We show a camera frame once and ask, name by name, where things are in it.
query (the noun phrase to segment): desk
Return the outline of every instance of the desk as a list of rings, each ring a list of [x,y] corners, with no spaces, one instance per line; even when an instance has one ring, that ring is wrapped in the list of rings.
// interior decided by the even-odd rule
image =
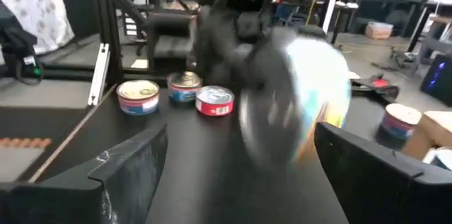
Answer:
[[[427,111],[422,114],[402,153],[423,160],[435,146],[452,148],[452,112]]]
[[[426,64],[430,64],[430,58],[433,51],[438,51],[446,55],[452,54],[452,44],[441,41],[441,35],[447,29],[447,25],[452,23],[452,18],[445,16],[431,16],[430,20],[433,23],[417,53],[419,62]]]
[[[437,4],[425,4],[424,5],[424,9],[422,10],[421,16],[417,22],[415,30],[414,30],[413,34],[411,35],[410,44],[408,45],[406,52],[412,52],[414,50],[414,48],[416,47],[416,44],[419,41],[422,31],[424,30],[424,26],[430,17],[430,14],[435,12],[436,5]],[[451,6],[452,6],[452,4],[441,4],[440,8],[441,7],[449,7],[450,8]]]
[[[297,172],[259,172],[246,154],[236,114],[209,118],[174,107],[165,89],[159,112],[146,117],[123,114],[109,95],[41,179],[94,158],[158,119],[167,122],[169,147],[147,223],[347,224],[316,155]]]

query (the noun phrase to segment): floor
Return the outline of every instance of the floor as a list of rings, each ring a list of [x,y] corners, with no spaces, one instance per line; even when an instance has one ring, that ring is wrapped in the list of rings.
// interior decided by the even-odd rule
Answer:
[[[129,40],[120,35],[121,42]],[[343,53],[351,71],[365,78],[382,70],[371,65],[371,62],[395,66],[388,58],[390,46],[404,48],[408,41],[393,37],[389,40],[370,40],[361,35],[341,34],[337,44],[343,45]],[[43,59],[51,64],[88,64],[94,65],[98,36],[92,36],[79,43],[79,47],[72,45],[52,54],[45,55]],[[133,47],[122,47],[123,65],[130,67],[137,60]],[[428,68],[420,69],[414,76],[406,76],[401,72],[385,72],[385,77],[400,86],[401,92],[398,102],[425,110],[451,110],[434,98],[419,91],[420,82]],[[39,86],[23,86],[11,79],[0,80],[0,105],[10,106],[46,106],[46,107],[75,107],[83,108],[88,101],[89,83],[43,81]]]

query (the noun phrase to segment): can lid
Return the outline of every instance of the can lid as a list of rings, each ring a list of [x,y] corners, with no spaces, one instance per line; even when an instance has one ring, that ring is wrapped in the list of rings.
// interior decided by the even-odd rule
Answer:
[[[386,111],[396,119],[411,125],[418,124],[422,117],[421,112],[416,109],[398,103],[387,105]]]
[[[122,83],[117,94],[129,100],[143,100],[155,96],[159,91],[156,83],[147,80],[134,80]]]
[[[208,104],[225,104],[234,101],[232,91],[220,86],[205,86],[200,89],[196,97]]]
[[[201,85],[201,79],[194,72],[173,73],[168,76],[168,83],[180,88],[192,88]]]

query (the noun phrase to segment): white label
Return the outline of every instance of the white label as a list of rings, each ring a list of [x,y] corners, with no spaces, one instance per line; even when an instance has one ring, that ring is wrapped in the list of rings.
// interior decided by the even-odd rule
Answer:
[[[152,100],[149,100],[145,103],[143,103],[143,109],[144,110],[149,110],[154,108],[156,105],[158,104],[158,98],[154,98]]]
[[[217,107],[215,110],[216,115],[222,115],[229,113],[229,107]]]
[[[127,30],[126,35],[127,36],[136,36],[136,30]]]
[[[195,105],[196,105],[196,109],[197,109],[198,111],[201,111],[201,106],[202,106],[202,103],[201,103],[201,101],[199,101],[199,100],[196,100],[196,103],[195,103]]]
[[[127,30],[136,30],[136,25],[126,25]]]
[[[36,66],[35,58],[33,56],[31,56],[31,55],[28,56],[28,57],[23,58],[23,63],[25,63],[25,65],[33,64],[33,65]]]

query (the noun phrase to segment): tuna can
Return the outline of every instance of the tuna can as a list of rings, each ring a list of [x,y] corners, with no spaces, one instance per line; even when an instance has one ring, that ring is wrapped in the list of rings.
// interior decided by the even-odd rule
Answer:
[[[196,94],[196,109],[212,117],[230,114],[234,107],[234,94],[220,86],[205,86]]]
[[[172,73],[167,77],[169,97],[175,102],[193,102],[201,89],[201,79],[193,72]]]
[[[422,114],[414,108],[401,104],[389,104],[381,122],[381,128],[395,138],[406,140],[415,130]]]
[[[130,115],[145,115],[158,108],[159,87],[146,80],[122,83],[117,88],[119,106]]]

